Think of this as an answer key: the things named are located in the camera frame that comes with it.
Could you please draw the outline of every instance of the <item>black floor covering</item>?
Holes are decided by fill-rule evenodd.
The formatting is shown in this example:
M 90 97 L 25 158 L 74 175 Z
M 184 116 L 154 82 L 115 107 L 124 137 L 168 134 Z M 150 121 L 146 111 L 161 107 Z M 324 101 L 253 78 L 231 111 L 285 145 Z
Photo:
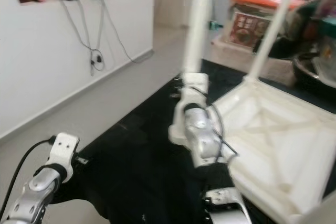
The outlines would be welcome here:
M 214 102 L 239 83 L 242 72 L 203 61 L 209 75 L 209 102 Z M 296 86 L 281 90 L 336 113 L 336 104 Z M 199 223 L 202 181 L 195 175 L 188 150 L 168 140 L 176 99 L 174 82 L 154 95 L 83 149 L 89 164 L 77 164 L 70 182 L 61 187 L 54 203 L 71 199 L 90 201 L 111 223 Z M 336 168 L 325 194 L 336 188 Z M 274 223 L 246 201 L 254 224 Z

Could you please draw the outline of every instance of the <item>power cord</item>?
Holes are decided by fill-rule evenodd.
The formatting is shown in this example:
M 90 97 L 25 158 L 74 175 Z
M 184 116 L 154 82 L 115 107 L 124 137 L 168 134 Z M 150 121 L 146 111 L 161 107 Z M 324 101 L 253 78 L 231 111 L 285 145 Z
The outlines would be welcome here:
M 83 5 L 82 5 L 81 1 L 77 0 L 77 3 L 78 3 L 79 10 L 80 10 L 80 15 L 81 15 L 82 23 L 83 23 L 83 26 L 84 26 L 85 34 L 86 34 L 87 44 L 85 44 L 83 42 L 83 40 L 82 40 L 82 38 L 81 38 L 81 36 L 79 34 L 79 31 L 78 31 L 78 29 L 77 29 L 77 27 L 76 27 L 76 25 L 75 25 L 75 23 L 74 23 L 74 21 L 72 19 L 72 16 L 71 16 L 71 14 L 69 12 L 68 7 L 64 3 L 64 1 L 60 0 L 60 3 L 61 3 L 62 7 L 64 8 L 64 10 L 66 12 L 68 20 L 70 21 L 71 26 L 72 26 L 73 30 L 75 31 L 75 34 L 76 34 L 79 42 L 84 47 L 86 47 L 87 49 L 89 49 L 89 52 L 90 52 L 90 73 L 91 73 L 91 76 L 94 76 L 95 75 L 94 69 L 96 69 L 97 71 L 101 72 L 105 68 L 104 57 L 103 57 L 102 52 L 99 50 L 99 48 L 100 48 L 100 42 L 101 42 L 101 34 L 102 34 L 102 29 L 103 29 L 103 24 L 104 24 L 104 8 L 103 8 L 103 6 L 101 6 L 101 15 L 100 15 L 100 21 L 99 21 L 97 46 L 96 46 L 96 48 L 91 48 L 91 42 L 90 42 L 90 36 L 89 36 L 88 27 L 87 27 L 85 12 L 84 12 L 84 8 L 83 8 Z M 94 54 L 95 53 L 97 53 L 96 61 L 94 59 Z M 101 63 L 102 67 L 98 68 L 96 66 L 96 62 L 97 63 Z
M 9 187 L 8 187 L 8 190 L 7 190 L 7 193 L 6 193 L 6 196 L 5 196 L 5 199 L 4 199 L 4 202 L 2 204 L 2 207 L 1 207 L 1 211 L 0 211 L 0 221 L 4 215 L 4 212 L 5 212 L 5 209 L 6 209 L 6 206 L 7 206 L 7 203 L 8 203 L 8 200 L 9 200 L 9 197 L 11 195 L 11 192 L 13 190 L 13 186 L 15 184 L 15 181 L 16 181 L 16 178 L 17 178 L 17 175 L 19 174 L 20 172 L 20 169 L 23 165 L 23 163 L 25 162 L 26 158 L 28 157 L 28 155 L 36 148 L 38 147 L 39 145 L 41 144 L 44 144 L 44 143 L 49 143 L 50 145 L 53 145 L 54 142 L 55 142 L 55 139 L 56 139 L 56 136 L 52 136 L 50 139 L 48 140 L 43 140 L 43 141 L 40 141 L 36 144 L 34 144 L 31 148 L 29 148 L 29 150 L 27 150 L 27 152 L 25 153 L 25 155 L 22 157 L 20 163 L 18 164 L 15 172 L 14 172 L 14 175 L 12 177 L 12 180 L 10 181 L 10 184 L 9 184 Z
M 108 8 L 107 8 L 107 5 L 106 5 L 105 0 L 101 0 L 101 2 L 102 2 L 102 5 L 103 5 L 104 8 L 105 8 L 105 11 L 106 11 L 106 13 L 107 13 L 107 18 L 108 18 L 108 20 L 109 20 L 110 23 L 111 23 L 111 26 L 112 26 L 112 28 L 113 28 L 113 30 L 114 30 L 114 33 L 115 33 L 115 35 L 116 35 L 116 37 L 117 37 L 117 40 L 118 40 L 119 44 L 121 45 L 122 50 L 124 51 L 126 57 L 129 58 L 133 63 L 137 63 L 137 64 L 139 64 L 140 62 L 136 62 L 136 61 L 134 61 L 134 60 L 129 56 L 129 54 L 127 53 L 124 44 L 121 42 L 119 33 L 118 33 L 118 31 L 117 31 L 117 29 L 116 29 L 116 27 L 115 27 L 115 25 L 114 25 L 114 23 L 113 23 L 113 21 L 112 21 L 112 18 L 111 18 L 111 15 L 110 15 L 109 10 L 108 10 Z

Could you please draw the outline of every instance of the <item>hanging cable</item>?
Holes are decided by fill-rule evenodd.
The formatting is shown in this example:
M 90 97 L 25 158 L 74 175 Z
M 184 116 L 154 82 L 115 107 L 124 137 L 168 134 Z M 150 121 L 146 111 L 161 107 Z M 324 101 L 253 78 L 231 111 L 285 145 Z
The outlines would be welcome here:
M 83 42 L 83 39 L 81 38 L 80 34 L 79 34 L 79 31 L 73 21 L 73 18 L 68 10 L 68 7 L 66 6 L 66 4 L 60 0 L 61 4 L 62 4 L 62 7 L 64 8 L 65 12 L 66 12 L 66 15 L 71 23 L 71 26 L 73 27 L 75 33 L 76 33 L 76 36 L 79 40 L 79 42 L 84 46 L 86 47 L 87 49 L 89 49 L 89 53 L 90 53 L 90 74 L 92 76 L 94 76 L 95 74 L 95 69 L 97 71 L 103 71 L 104 68 L 105 68 L 105 60 L 104 60 L 104 56 L 102 54 L 102 52 L 99 50 L 100 48 L 100 43 L 101 43 L 101 34 L 102 34 L 102 30 L 103 30 L 103 24 L 104 24 L 104 6 L 102 5 L 101 6 L 101 14 L 100 14 L 100 21 L 99 21 L 99 30 L 98 30 L 98 38 L 97 38 L 97 46 L 96 48 L 92 48 L 91 47 L 91 42 L 90 42 L 90 36 L 89 36 L 89 30 L 88 30 L 88 27 L 87 27 L 87 22 L 86 22 L 86 17 L 85 17 L 85 12 L 84 12 L 84 8 L 83 8 L 83 5 L 81 3 L 80 0 L 77 0 L 77 3 L 78 3 L 78 7 L 79 7 L 79 10 L 80 10 L 80 15 L 81 15 L 81 20 L 82 20 L 82 23 L 83 23 L 83 26 L 84 26 L 84 31 L 85 31 L 85 34 L 86 34 L 86 40 L 87 40 L 87 44 L 85 44 Z M 94 60 L 94 54 L 97 53 L 97 59 L 96 61 Z M 101 64 L 102 67 L 101 68 L 98 68 L 96 65 L 97 63 Z
M 107 18 L 109 19 L 109 21 L 110 21 L 110 23 L 111 23 L 111 26 L 112 26 L 112 28 L 113 28 L 113 30 L 114 30 L 114 33 L 115 33 L 115 35 L 116 35 L 116 37 L 117 37 L 117 40 L 118 40 L 119 44 L 121 45 L 122 50 L 124 51 L 125 55 L 126 55 L 127 58 L 129 58 L 133 63 L 139 63 L 139 62 L 134 61 L 134 60 L 129 56 L 129 54 L 127 53 L 124 44 L 121 42 L 120 36 L 119 36 L 119 34 L 118 34 L 118 31 L 117 31 L 117 29 L 116 29 L 116 27 L 115 27 L 115 25 L 114 25 L 114 23 L 113 23 L 113 21 L 112 21 L 112 18 L 111 18 L 111 15 L 110 15 L 109 10 L 108 10 L 108 8 L 107 8 L 107 5 L 106 5 L 106 3 L 105 3 L 105 0 L 101 0 L 101 2 L 102 2 L 102 5 L 103 5 L 104 8 L 105 8 L 105 11 L 106 11 L 106 13 L 107 13 Z

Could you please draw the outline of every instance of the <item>baseboard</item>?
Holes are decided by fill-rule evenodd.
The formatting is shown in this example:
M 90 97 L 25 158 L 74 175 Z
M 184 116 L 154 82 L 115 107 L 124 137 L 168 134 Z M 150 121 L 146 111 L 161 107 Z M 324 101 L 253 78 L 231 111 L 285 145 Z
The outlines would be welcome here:
M 51 115 L 53 112 L 59 110 L 60 108 L 64 107 L 65 105 L 71 103 L 73 100 L 79 98 L 80 96 L 84 95 L 94 87 L 98 86 L 102 82 L 108 80 L 109 78 L 117 75 L 119 72 L 127 68 L 128 66 L 136 63 L 142 63 L 143 61 L 147 60 L 154 54 L 154 50 L 150 49 L 141 53 L 139 56 L 134 57 L 133 61 L 129 61 L 122 65 L 121 67 L 114 69 L 106 74 L 102 75 L 99 79 L 92 81 L 91 83 L 87 84 L 86 86 L 76 90 L 75 92 L 71 93 L 67 97 L 59 100 L 58 102 L 54 103 L 50 107 L 44 109 L 43 111 L 33 115 L 32 117 L 28 118 L 23 123 L 19 124 L 18 126 L 10 129 L 9 131 L 5 132 L 4 134 L 0 135 L 0 144 L 8 141 L 9 139 L 14 138 L 16 135 L 20 134 L 24 130 L 28 129 L 32 125 L 36 124 L 37 122 L 45 119 L 47 116 Z

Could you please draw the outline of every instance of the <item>orange lid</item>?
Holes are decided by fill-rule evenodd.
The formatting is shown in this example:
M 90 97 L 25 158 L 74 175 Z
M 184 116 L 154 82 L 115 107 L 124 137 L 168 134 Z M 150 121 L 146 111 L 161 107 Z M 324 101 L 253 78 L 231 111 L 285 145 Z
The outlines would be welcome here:
M 276 9 L 281 2 L 281 0 L 234 0 L 234 1 L 240 3 L 263 5 L 274 9 Z M 298 6 L 303 5 L 304 3 L 305 3 L 304 0 L 290 0 L 289 9 L 296 8 Z

